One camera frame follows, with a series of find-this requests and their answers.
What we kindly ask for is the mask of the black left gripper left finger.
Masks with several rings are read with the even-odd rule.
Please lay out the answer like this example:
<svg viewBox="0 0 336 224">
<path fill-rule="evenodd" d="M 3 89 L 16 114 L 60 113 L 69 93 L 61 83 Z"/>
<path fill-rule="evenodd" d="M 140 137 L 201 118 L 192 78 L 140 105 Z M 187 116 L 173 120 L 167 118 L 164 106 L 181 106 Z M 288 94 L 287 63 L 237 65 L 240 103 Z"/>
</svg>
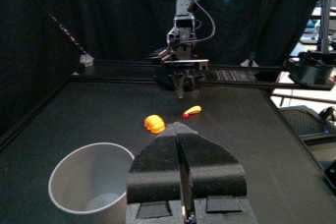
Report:
<svg viewBox="0 0 336 224">
<path fill-rule="evenodd" d="M 180 168 L 173 125 L 136 155 L 127 177 L 127 201 L 144 203 L 180 198 Z"/>
</svg>

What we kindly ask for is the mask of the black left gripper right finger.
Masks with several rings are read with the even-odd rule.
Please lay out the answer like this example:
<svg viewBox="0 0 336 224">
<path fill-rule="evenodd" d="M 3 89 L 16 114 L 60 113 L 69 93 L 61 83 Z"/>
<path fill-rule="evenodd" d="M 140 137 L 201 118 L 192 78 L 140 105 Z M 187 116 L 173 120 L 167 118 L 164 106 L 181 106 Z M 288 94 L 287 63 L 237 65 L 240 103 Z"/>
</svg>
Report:
<svg viewBox="0 0 336 224">
<path fill-rule="evenodd" d="M 180 122 L 176 138 L 193 198 L 247 196 L 244 169 L 229 151 Z"/>
</svg>

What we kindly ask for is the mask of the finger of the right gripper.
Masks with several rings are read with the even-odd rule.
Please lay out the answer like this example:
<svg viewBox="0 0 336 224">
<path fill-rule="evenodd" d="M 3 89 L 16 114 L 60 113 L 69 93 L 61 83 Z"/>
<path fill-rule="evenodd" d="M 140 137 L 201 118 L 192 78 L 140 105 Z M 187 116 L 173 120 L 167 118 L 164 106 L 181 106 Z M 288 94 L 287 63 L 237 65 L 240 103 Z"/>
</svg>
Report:
<svg viewBox="0 0 336 224">
<path fill-rule="evenodd" d="M 173 76 L 175 88 L 176 88 L 176 92 L 177 92 L 177 97 L 180 99 L 184 98 L 184 81 L 185 81 L 184 74 L 177 74 Z"/>
<path fill-rule="evenodd" d="M 203 86 L 203 76 L 192 78 L 192 100 L 197 100 L 200 96 L 200 89 Z"/>
</svg>

